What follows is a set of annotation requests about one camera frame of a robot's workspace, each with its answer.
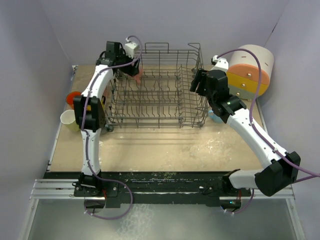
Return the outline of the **small pink mug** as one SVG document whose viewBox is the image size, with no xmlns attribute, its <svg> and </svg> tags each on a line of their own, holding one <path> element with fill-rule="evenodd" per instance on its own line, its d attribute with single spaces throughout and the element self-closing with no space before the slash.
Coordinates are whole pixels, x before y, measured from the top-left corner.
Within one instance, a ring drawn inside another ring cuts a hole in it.
<svg viewBox="0 0 320 240">
<path fill-rule="evenodd" d="M 141 84 L 141 78 L 142 78 L 143 74 L 144 74 L 144 70 L 141 68 L 141 69 L 139 69 L 138 74 L 133 77 L 134 80 L 135 80 L 135 82 L 136 82 L 138 85 Z"/>
</svg>

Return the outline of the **light blue mug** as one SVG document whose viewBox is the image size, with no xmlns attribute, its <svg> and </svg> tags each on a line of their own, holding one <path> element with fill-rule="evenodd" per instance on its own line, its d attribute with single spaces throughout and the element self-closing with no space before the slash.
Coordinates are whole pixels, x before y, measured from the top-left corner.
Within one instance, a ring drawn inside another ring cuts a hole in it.
<svg viewBox="0 0 320 240">
<path fill-rule="evenodd" d="M 223 123 L 222 119 L 218 117 L 212 110 L 208 111 L 208 117 L 210 117 L 215 123 L 221 124 Z"/>
</svg>

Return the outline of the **yellow mug black handle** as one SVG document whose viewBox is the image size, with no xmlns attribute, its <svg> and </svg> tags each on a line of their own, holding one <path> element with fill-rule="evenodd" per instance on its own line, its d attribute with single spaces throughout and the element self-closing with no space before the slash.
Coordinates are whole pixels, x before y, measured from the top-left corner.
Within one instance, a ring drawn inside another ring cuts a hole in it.
<svg viewBox="0 0 320 240">
<path fill-rule="evenodd" d="M 101 97 L 101 106 L 102 106 L 102 109 L 105 110 L 105 103 L 106 103 L 106 97 L 105 96 L 102 96 Z"/>
</svg>

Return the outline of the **grey mug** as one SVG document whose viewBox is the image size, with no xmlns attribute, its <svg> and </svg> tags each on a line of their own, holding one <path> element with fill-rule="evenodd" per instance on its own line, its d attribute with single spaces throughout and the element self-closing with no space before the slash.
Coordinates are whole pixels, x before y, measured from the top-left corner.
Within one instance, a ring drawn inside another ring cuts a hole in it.
<svg viewBox="0 0 320 240">
<path fill-rule="evenodd" d="M 107 132 L 112 132 L 114 130 L 112 125 L 106 125 L 105 128 Z"/>
</svg>

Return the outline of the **orange mug black handle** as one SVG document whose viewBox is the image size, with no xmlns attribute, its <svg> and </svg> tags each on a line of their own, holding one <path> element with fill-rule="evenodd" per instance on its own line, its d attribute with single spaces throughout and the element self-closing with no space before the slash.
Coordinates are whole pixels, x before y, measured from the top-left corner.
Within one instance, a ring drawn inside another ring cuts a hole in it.
<svg viewBox="0 0 320 240">
<path fill-rule="evenodd" d="M 70 92 L 66 98 L 65 98 L 65 102 L 67 103 L 67 105 L 73 110 L 74 109 L 74 98 L 76 96 L 80 96 L 82 93 L 79 91 L 72 91 Z"/>
</svg>

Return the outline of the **light green faceted mug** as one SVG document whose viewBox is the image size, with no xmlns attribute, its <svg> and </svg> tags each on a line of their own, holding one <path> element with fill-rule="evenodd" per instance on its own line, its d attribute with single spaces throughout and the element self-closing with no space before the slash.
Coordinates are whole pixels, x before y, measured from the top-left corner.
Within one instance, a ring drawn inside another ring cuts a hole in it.
<svg viewBox="0 0 320 240">
<path fill-rule="evenodd" d="M 78 132 L 80 130 L 78 124 L 76 123 L 75 111 L 73 109 L 65 110 L 60 115 L 60 122 L 71 132 Z"/>
</svg>

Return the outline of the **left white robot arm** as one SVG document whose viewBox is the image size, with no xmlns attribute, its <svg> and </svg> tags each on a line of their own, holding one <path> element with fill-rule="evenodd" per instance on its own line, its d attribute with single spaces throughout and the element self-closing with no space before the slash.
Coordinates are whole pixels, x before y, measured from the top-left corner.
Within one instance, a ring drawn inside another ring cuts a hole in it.
<svg viewBox="0 0 320 240">
<path fill-rule="evenodd" d="M 83 164 L 78 181 L 74 182 L 77 192 L 98 196 L 103 191 L 99 162 L 99 141 L 107 117 L 103 107 L 103 95 L 117 71 L 131 77 L 139 74 L 142 52 L 140 44 L 127 40 L 125 44 L 108 41 L 105 50 L 95 63 L 94 74 L 81 95 L 74 97 L 75 122 L 83 141 Z"/>
</svg>

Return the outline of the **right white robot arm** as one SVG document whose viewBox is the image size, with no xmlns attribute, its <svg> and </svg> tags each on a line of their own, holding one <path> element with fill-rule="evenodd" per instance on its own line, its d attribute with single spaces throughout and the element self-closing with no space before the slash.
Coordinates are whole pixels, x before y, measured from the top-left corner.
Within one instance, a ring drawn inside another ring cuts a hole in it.
<svg viewBox="0 0 320 240">
<path fill-rule="evenodd" d="M 237 96 L 230 94 L 227 74 L 222 70 L 198 69 L 191 82 L 191 92 L 206 97 L 213 113 L 234 129 L 257 156 L 262 169 L 235 169 L 222 178 L 222 190 L 228 196 L 240 189 L 258 189 L 265 196 L 275 193 L 294 183 L 300 156 L 289 153 L 279 146 L 254 120 L 250 111 Z"/>
</svg>

